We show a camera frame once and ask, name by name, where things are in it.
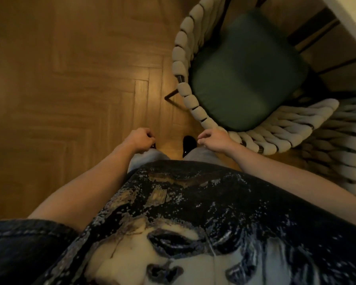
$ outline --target t-shirt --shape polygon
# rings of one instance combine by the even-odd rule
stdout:
[[[356,226],[203,162],[140,167],[78,236],[9,222],[21,233],[1,221],[0,283],[356,284]]]

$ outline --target black shoe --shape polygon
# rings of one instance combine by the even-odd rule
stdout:
[[[183,158],[191,152],[192,149],[195,149],[197,147],[197,141],[195,140],[194,137],[192,136],[185,136],[183,138]]]

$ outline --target person's leg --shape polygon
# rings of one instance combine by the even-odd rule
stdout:
[[[137,169],[146,163],[154,162],[157,160],[170,160],[170,158],[161,151],[153,148],[143,154],[135,154],[130,160],[128,172]]]
[[[227,167],[223,162],[220,161],[218,156],[206,147],[198,147],[192,149],[190,153],[188,153],[184,158],[184,161],[199,161],[199,162],[206,162],[210,164],[220,165]]]

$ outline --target person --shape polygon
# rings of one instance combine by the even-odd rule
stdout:
[[[28,219],[0,221],[0,284],[356,283],[355,196],[220,129],[186,137],[182,161],[155,142],[133,130]]]

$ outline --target black metal chair leg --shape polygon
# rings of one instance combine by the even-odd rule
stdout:
[[[168,94],[168,95],[165,96],[165,100],[166,100],[166,101],[169,100],[172,96],[178,94],[178,92],[179,92],[178,89],[175,89],[175,90],[172,91],[170,94]]]

